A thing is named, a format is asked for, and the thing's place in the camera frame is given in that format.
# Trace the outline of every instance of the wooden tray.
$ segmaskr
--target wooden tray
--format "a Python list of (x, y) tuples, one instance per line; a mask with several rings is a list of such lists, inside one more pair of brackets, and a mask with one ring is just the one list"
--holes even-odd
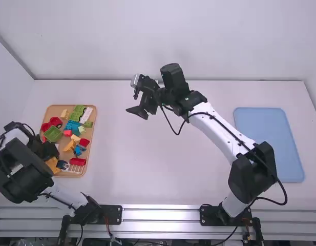
[[(45, 116), (43, 119), (43, 123), (49, 122), (50, 118), (53, 116), (57, 116), (60, 118), (61, 113), (64, 109), (67, 109), (69, 111), (69, 115), (70, 115), (75, 106), (76, 105), (51, 105), (51, 106), (49, 106), (46, 110), (46, 113), (45, 113)], [(84, 173), (86, 172), (87, 166), (89, 165), (89, 155), (90, 155), (90, 149), (91, 149), (91, 144), (92, 144), (92, 137), (93, 137), (93, 132), (94, 132), (97, 110), (96, 110), (96, 107), (94, 105), (84, 105), (84, 106), (93, 108), (93, 111), (88, 119), (88, 120), (93, 122), (93, 127), (86, 128), (86, 132), (79, 136), (80, 138), (86, 138), (90, 141), (90, 143), (87, 146), (86, 151), (84, 151), (79, 156), (79, 158), (86, 159), (86, 165), (83, 167), (71, 165), (70, 170), (75, 171), (75, 172), (79, 172), (79, 173), (59, 172), (59, 173), (54, 175), (55, 177), (68, 177), (68, 178), (82, 177), (84, 175)], [(68, 120), (65, 120), (62, 118), (60, 118), (60, 119), (63, 122), (63, 125), (60, 128), (60, 130), (63, 132)], [(44, 136), (44, 133), (42, 131), (40, 131), (40, 137), (43, 138), (43, 136)], [(60, 152), (59, 159), (65, 160), (68, 163), (72, 157), (76, 157), (72, 151), (67, 151), (67, 152), (63, 151), (64, 147), (70, 142), (70, 140), (71, 139), (69, 137), (62, 136), (62, 138), (58, 142), (56, 142), (56, 144), (58, 144), (58, 150)]]

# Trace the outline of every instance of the blue cutting board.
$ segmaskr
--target blue cutting board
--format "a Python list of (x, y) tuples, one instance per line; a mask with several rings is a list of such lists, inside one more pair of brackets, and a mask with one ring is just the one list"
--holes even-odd
[(274, 149), (277, 175), (282, 182), (303, 182), (305, 173), (285, 112), (280, 108), (236, 108), (237, 130)]

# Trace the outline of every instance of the black mounting bracket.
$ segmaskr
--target black mounting bracket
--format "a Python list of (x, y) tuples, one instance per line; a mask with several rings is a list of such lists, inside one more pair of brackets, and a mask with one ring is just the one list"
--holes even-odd
[(217, 217), (219, 206), (211, 206), (208, 204), (201, 205), (200, 207), (200, 224), (204, 227), (221, 227), (221, 226), (238, 226), (245, 227), (253, 226), (253, 220), (251, 215), (251, 209), (245, 209), (243, 213), (229, 221), (228, 224), (224, 224), (220, 218)]
[[(103, 210), (103, 214), (107, 216), (109, 224), (116, 224), (116, 225), (121, 224), (122, 206), (120, 205), (100, 205), (100, 206)], [(99, 220), (98, 222), (94, 224), (106, 224), (106, 221), (104, 218), (102, 218), (101, 220)]]

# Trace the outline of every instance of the white wall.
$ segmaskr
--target white wall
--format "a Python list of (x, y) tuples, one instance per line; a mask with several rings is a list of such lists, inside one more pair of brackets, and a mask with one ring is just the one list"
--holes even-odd
[(0, 133), (10, 121), (21, 120), (33, 78), (0, 43)]
[(299, 78), (316, 107), (316, 0), (5, 1), (0, 35), (39, 79)]

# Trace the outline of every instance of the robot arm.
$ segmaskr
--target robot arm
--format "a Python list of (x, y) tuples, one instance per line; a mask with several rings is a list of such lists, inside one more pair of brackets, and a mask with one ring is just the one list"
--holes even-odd
[(104, 209), (92, 197), (54, 182), (53, 172), (45, 161), (58, 159), (55, 144), (42, 143), (39, 135), (31, 134), (18, 122), (9, 123), (4, 129), (5, 133), (0, 136), (0, 192), (13, 203), (33, 202), (43, 197), (40, 199), (63, 209), (66, 215), (62, 220), (59, 245), (64, 245), (69, 224), (83, 226), (107, 219)]
[(229, 164), (237, 159), (238, 154), (246, 154), (247, 149), (243, 145), (239, 145), (236, 139), (230, 135), (217, 121), (211, 120), (208, 115), (196, 114), (205, 112), (215, 117), (219, 122), (223, 123), (233, 134), (235, 134), (240, 140), (242, 140), (251, 150), (254, 148), (255, 141), (244, 136), (231, 126), (225, 119), (223, 119), (217, 111), (208, 102), (201, 102), (193, 107), (192, 111), (189, 111), (188, 115), (189, 123), (203, 132), (227, 158)]
[(220, 203), (216, 214), (224, 224), (237, 217), (254, 199), (277, 181), (273, 148), (267, 143), (256, 144), (223, 119), (198, 91), (190, 90), (178, 64), (160, 69), (164, 88), (142, 74), (131, 82), (134, 99), (143, 92), (139, 106), (127, 112), (148, 119), (157, 108), (170, 106), (184, 122), (202, 131), (225, 155), (231, 164), (228, 179), (230, 194)]

